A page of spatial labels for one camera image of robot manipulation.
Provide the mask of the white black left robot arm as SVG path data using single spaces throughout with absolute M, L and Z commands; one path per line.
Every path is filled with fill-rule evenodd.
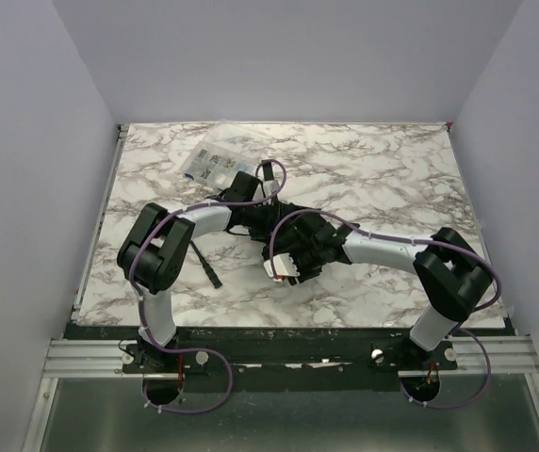
M 261 203 L 263 182 L 240 171 L 219 195 L 174 212 L 149 202 L 140 211 L 117 255 L 117 264 L 137 294 L 139 335 L 165 351 L 177 333 L 171 287 L 186 260 L 190 242 L 228 229 L 233 213 Z

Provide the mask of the dark green folding umbrella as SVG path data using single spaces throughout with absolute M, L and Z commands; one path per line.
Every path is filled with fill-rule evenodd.
M 263 243 L 262 257 L 270 256 L 270 236 L 278 223 L 288 214 L 302 210 L 303 206 L 290 202 L 274 202 L 256 206 L 238 207 L 226 228 L 245 228 L 252 241 Z M 305 213 L 289 218 L 280 228 L 274 239 L 274 253 L 291 252 L 299 248 L 314 247 L 316 235 L 328 222 L 319 214 Z

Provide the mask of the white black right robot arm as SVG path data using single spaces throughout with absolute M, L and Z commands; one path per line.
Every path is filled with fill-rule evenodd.
M 350 266 L 342 283 L 347 294 L 362 281 L 361 266 L 377 283 L 370 290 L 369 314 L 353 308 L 347 325 L 406 327 L 406 345 L 428 354 L 451 332 L 487 305 L 485 294 L 498 288 L 495 271 L 455 230 L 442 227 L 428 236 L 365 231 L 360 225 L 305 212 L 286 225 L 275 252 L 293 266 L 290 280 L 306 282 L 326 266 Z

